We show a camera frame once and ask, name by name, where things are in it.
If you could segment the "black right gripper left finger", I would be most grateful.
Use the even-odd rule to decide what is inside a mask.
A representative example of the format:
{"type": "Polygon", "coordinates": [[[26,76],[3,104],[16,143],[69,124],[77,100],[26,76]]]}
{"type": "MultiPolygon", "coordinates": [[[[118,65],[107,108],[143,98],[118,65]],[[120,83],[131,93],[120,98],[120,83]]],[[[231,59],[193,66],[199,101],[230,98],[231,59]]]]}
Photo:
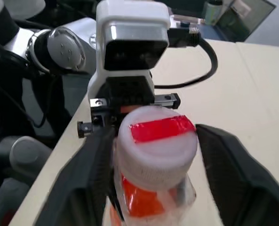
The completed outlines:
{"type": "Polygon", "coordinates": [[[112,163],[113,128],[88,136],[61,169],[35,226],[102,226],[112,163]]]}

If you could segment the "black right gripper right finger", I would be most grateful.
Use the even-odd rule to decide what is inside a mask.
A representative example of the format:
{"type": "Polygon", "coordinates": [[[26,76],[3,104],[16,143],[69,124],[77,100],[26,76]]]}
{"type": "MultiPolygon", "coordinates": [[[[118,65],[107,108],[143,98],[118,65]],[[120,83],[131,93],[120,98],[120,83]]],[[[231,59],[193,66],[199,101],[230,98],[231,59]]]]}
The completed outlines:
{"type": "Polygon", "coordinates": [[[279,226],[279,183],[233,134],[197,124],[209,188],[224,226],[279,226]]]}

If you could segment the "clear bottle with white cap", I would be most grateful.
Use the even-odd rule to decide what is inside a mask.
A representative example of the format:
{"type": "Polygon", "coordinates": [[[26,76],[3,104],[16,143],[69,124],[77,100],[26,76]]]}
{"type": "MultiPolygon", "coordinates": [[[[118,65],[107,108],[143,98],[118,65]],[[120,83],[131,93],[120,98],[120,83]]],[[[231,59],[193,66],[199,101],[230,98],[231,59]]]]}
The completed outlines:
{"type": "Polygon", "coordinates": [[[123,119],[114,146],[111,226],[182,226],[196,199],[188,170],[196,128],[162,106],[141,106],[123,119]]]}

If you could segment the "gray robot body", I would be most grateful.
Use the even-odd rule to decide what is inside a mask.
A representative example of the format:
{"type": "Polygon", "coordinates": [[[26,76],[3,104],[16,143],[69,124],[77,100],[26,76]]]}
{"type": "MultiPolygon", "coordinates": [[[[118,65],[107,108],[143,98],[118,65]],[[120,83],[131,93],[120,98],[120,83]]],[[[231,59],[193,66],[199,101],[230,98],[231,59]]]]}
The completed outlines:
{"type": "Polygon", "coordinates": [[[0,140],[0,226],[8,226],[52,149],[28,136],[0,140]]]}

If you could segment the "pale green cup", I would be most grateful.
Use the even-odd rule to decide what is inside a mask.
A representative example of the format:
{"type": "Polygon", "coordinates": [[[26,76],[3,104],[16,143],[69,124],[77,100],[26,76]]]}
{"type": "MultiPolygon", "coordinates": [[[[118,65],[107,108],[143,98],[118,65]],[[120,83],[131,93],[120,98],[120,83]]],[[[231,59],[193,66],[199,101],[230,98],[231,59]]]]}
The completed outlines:
{"type": "Polygon", "coordinates": [[[221,13],[223,0],[207,0],[204,5],[204,22],[214,25],[221,13]]]}

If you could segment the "dark monitor screen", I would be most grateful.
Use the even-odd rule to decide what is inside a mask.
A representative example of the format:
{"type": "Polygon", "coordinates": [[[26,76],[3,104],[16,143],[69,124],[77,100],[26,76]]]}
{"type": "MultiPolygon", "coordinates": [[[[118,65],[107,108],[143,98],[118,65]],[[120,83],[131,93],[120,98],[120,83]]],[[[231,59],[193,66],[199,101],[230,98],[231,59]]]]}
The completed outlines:
{"type": "Polygon", "coordinates": [[[275,8],[268,0],[232,0],[215,28],[226,41],[245,42],[275,8]]]}

